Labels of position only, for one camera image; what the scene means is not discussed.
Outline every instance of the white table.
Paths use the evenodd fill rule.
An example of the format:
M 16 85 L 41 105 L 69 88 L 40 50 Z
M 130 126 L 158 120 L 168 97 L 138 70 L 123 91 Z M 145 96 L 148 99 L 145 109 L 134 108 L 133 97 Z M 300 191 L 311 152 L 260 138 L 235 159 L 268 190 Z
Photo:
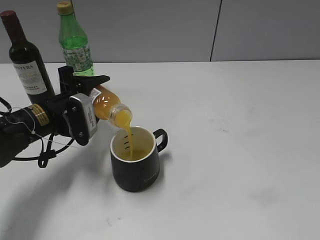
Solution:
M 46 65 L 56 92 L 60 66 Z M 139 193 L 116 185 L 109 143 L 117 130 L 101 121 L 87 146 L 46 169 L 36 161 L 0 169 L 0 239 L 320 239 L 319 66 L 95 64 L 130 106 L 134 125 L 167 130 L 157 181 Z M 0 64 L 0 73 L 0 96 L 27 106 L 11 64 Z M 20 156 L 39 151 L 37 142 Z

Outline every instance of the white string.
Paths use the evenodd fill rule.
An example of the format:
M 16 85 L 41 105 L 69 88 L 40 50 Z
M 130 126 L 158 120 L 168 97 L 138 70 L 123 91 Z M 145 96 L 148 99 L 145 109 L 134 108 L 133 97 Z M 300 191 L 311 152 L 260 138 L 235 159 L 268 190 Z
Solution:
M 68 147 L 72 147 L 72 148 L 78 149 L 78 147 L 76 147 L 76 146 L 63 144 L 63 143 L 60 143 L 60 142 L 53 141 L 53 140 L 50 140 L 50 139 L 48 139 L 48 138 L 42 137 L 42 136 L 39 135 L 39 134 L 36 134 L 36 132 L 35 132 L 36 122 L 35 122 L 35 120 L 33 119 L 33 117 L 31 116 L 31 114 L 30 114 L 27 110 L 25 110 L 24 108 L 22 108 L 22 107 L 12 107 L 12 108 L 9 108 L 9 109 L 7 110 L 7 112 L 9 112 L 9 111 L 12 110 L 12 109 L 22 109 L 22 110 L 24 110 L 24 111 L 30 116 L 30 118 L 31 118 L 32 121 L 33 121 L 33 130 L 31 130 L 25 122 L 23 122 L 23 121 L 12 122 L 12 121 L 9 121 L 9 120 L 7 119 L 7 116 L 5 116 L 5 119 L 8 121 L 8 123 L 10 123 L 10 124 L 23 124 L 23 125 L 25 125 L 25 127 L 29 130 L 29 132 L 30 132 L 31 134 L 33 134 L 33 135 L 36 135 L 36 136 L 38 136 L 38 137 L 40 137 L 40 138 L 42 138 L 42 139 L 45 139 L 45 140 L 47 140 L 47 141 L 49 141 L 49 142 L 53 142 L 53 143 L 55 143 L 55 144 L 60 144 L 60 145 L 63 145 L 63 146 L 68 146 Z

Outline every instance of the mug handle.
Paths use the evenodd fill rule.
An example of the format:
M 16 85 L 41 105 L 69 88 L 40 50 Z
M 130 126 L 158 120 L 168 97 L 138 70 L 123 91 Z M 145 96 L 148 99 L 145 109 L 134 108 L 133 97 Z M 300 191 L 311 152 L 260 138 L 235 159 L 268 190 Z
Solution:
M 153 135 L 155 136 L 155 139 L 162 136 L 162 142 L 156 146 L 158 149 L 158 153 L 160 153 L 168 145 L 168 134 L 165 130 L 160 128 L 160 129 L 156 130 L 155 132 L 153 132 Z

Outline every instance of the red wine bottle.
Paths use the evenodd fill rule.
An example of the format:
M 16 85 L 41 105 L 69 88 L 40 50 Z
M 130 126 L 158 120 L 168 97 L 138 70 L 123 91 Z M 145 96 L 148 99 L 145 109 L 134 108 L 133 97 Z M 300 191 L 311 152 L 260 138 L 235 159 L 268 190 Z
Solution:
M 10 59 L 31 103 L 43 102 L 55 95 L 38 48 L 27 41 L 14 11 L 0 13 L 12 42 Z

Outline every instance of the black mug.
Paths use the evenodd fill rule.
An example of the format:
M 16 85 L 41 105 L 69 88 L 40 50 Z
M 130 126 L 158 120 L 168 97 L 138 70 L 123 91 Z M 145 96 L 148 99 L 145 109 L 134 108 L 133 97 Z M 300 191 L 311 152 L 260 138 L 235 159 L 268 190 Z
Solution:
M 110 143 L 112 173 L 120 188 L 129 192 L 139 192 L 152 185 L 160 172 L 159 152 L 168 144 L 168 134 L 163 129 L 154 133 L 141 127 L 131 127 L 133 149 L 144 151 L 147 155 L 135 161 L 127 161 L 119 156 L 130 151 L 128 134 L 122 129 L 113 136 Z M 157 145 L 156 139 L 162 136 Z

